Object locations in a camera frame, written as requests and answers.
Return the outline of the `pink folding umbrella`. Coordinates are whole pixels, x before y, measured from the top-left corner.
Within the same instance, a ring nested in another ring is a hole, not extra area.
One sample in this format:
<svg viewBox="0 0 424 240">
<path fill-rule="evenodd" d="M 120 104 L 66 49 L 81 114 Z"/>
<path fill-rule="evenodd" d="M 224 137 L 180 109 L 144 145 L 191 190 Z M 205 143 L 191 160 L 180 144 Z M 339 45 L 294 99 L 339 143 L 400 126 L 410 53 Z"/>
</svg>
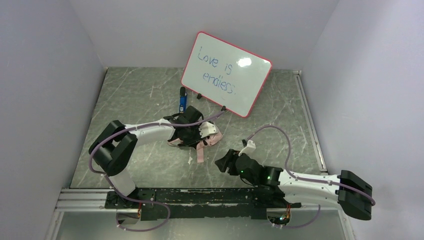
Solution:
<svg viewBox="0 0 424 240">
<path fill-rule="evenodd" d="M 197 145 L 197 147 L 193 147 L 196 150 L 196 161 L 197 161 L 197 163 L 203 163 L 205 161 L 204 148 L 217 144 L 222 138 L 223 138 L 223 134 L 220 132 L 220 130 L 218 128 L 217 134 L 208 136 L 207 139 L 205 140 L 205 143 L 200 142 Z"/>
</svg>

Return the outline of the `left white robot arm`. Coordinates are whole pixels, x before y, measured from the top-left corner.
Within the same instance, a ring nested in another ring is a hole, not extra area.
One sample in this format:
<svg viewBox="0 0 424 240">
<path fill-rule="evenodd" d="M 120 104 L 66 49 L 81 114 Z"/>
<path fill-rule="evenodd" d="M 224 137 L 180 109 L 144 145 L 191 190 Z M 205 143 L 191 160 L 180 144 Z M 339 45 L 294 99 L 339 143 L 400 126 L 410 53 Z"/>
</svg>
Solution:
<svg viewBox="0 0 424 240">
<path fill-rule="evenodd" d="M 200 152 L 210 144 L 212 136 L 202 133 L 201 127 L 212 125 L 205 122 L 203 114 L 193 106 L 183 113 L 165 116 L 142 127 L 114 120 L 97 137 L 88 153 L 117 191 L 138 200 L 139 189 L 127 170 L 135 148 L 151 142 L 167 141 L 173 147 L 191 147 Z"/>
</svg>

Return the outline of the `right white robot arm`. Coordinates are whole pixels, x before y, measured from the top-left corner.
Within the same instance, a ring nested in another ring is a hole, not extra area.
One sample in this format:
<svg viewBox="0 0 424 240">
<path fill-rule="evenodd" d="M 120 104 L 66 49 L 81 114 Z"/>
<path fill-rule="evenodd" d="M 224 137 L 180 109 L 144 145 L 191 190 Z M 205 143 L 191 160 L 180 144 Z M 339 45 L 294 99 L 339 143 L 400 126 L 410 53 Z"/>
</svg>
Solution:
<svg viewBox="0 0 424 240">
<path fill-rule="evenodd" d="M 372 218 L 373 188 L 349 170 L 336 175 L 312 175 L 262 166 L 240 151 L 229 149 L 215 165 L 253 186 L 252 200 L 265 208 L 299 208 L 302 204 L 332 207 L 354 219 Z"/>
</svg>

